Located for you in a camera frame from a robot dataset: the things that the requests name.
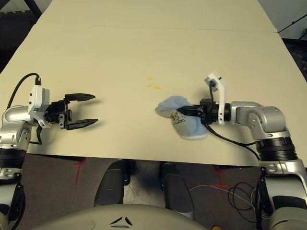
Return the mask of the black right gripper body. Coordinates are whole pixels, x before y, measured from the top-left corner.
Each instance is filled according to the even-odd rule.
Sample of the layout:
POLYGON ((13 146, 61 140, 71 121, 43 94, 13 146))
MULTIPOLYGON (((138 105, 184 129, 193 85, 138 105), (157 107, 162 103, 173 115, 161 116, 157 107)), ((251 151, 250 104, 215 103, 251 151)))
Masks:
POLYGON ((202 110, 201 123, 211 125, 218 121, 219 104, 211 99, 201 99, 200 109, 202 110))

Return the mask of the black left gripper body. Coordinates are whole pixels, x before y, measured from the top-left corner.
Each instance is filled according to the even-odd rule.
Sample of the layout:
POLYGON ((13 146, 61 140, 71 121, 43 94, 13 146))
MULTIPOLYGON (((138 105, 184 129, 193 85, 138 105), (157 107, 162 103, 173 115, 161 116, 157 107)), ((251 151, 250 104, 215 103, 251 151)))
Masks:
POLYGON ((68 99, 52 102, 45 111, 46 121, 51 124, 59 124, 61 129, 67 129, 72 115, 68 108, 69 103, 68 99))

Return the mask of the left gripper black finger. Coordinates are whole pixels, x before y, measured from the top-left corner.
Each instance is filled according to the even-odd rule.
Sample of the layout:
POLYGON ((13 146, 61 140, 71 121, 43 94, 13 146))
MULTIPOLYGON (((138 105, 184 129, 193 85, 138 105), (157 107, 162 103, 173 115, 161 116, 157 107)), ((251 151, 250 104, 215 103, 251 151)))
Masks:
POLYGON ((88 101, 91 99, 94 99, 95 96, 87 93, 72 93, 72 94, 66 94, 64 96, 65 102, 71 102, 71 101, 88 101))
POLYGON ((79 128, 84 128, 84 127, 94 124, 97 121, 98 119, 83 119, 83 120, 75 121, 74 123, 67 123, 66 130, 75 130, 79 128))

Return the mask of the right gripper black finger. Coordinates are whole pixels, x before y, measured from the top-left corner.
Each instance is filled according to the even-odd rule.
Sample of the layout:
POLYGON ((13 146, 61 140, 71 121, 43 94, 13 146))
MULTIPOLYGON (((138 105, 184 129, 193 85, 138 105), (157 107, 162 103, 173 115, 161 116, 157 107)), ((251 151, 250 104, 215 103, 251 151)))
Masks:
POLYGON ((195 112, 195 111, 200 111, 201 108, 197 105, 197 106, 194 106, 194 105, 185 105, 185 106, 182 106, 180 108, 178 108, 178 111, 179 112, 195 112))
POLYGON ((183 111, 181 112, 184 115, 187 116, 195 116, 195 117, 202 117, 202 112, 201 111, 197 111, 197 110, 188 110, 188 111, 183 111))

